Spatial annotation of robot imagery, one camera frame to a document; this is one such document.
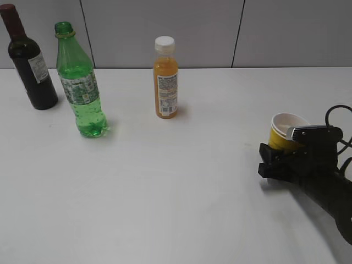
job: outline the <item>juice bottle label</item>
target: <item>juice bottle label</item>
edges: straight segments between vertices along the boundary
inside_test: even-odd
[[[177,110],[177,73],[170,76],[157,76],[159,112],[164,117]]]
[[[86,105],[99,97],[98,85],[94,71],[79,79],[60,77],[67,100],[74,105]]]
[[[49,75],[42,53],[28,60],[37,83],[41,83]]]

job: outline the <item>wall seam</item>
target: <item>wall seam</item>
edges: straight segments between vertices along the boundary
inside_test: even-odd
[[[239,25],[238,25],[238,31],[237,31],[237,37],[236,37],[236,42],[235,42],[235,49],[234,49],[234,51],[233,51],[233,57],[232,57],[231,68],[233,68],[233,63],[234,63],[234,61],[235,61],[235,55],[236,55],[238,37],[239,37],[239,35],[240,35],[240,30],[241,30],[241,24],[242,24],[243,11],[244,11],[244,5],[245,5],[245,3],[246,3],[246,0],[243,0],[241,18],[240,18],[240,23],[239,23]]]
[[[82,15],[83,15],[83,21],[84,21],[84,27],[86,28],[86,33],[87,33],[87,38],[88,38],[88,43],[89,43],[89,49],[90,49],[90,53],[92,54],[93,65],[94,65],[94,68],[96,68],[96,66],[95,66],[95,60],[94,60],[94,55],[93,55],[93,49],[92,49],[92,45],[91,45],[91,43],[90,43],[90,38],[89,38],[89,33],[88,33],[88,28],[87,28],[87,23],[86,23],[86,16],[84,15],[84,11],[83,11],[82,0],[79,0],[79,3],[80,3],[80,5],[81,5],[81,10],[82,10]]]

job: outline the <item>green plastic bottle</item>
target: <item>green plastic bottle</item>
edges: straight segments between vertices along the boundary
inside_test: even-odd
[[[76,115],[76,125],[82,136],[97,138],[106,131],[107,122],[92,61],[75,39],[71,23],[56,23],[55,32],[59,39],[56,69]]]

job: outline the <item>wine bottle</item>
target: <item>wine bottle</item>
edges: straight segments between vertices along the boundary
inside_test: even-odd
[[[8,53],[34,108],[53,107],[58,99],[38,44],[28,38],[13,4],[0,5],[0,14],[10,35]]]

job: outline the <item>cup rim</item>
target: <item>cup rim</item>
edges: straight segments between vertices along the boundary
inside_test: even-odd
[[[277,128],[277,126],[274,124],[274,118],[279,116],[279,115],[282,115],[282,114],[287,114],[287,115],[290,115],[290,116],[295,116],[299,119],[301,119],[304,123],[306,123],[306,125],[310,125],[310,123],[303,117],[297,115],[297,114],[292,114],[292,113],[277,113],[275,114],[272,119],[271,119],[271,127],[272,129],[279,135],[281,136],[282,138],[285,138],[286,139],[286,133],[283,133],[280,129]]]

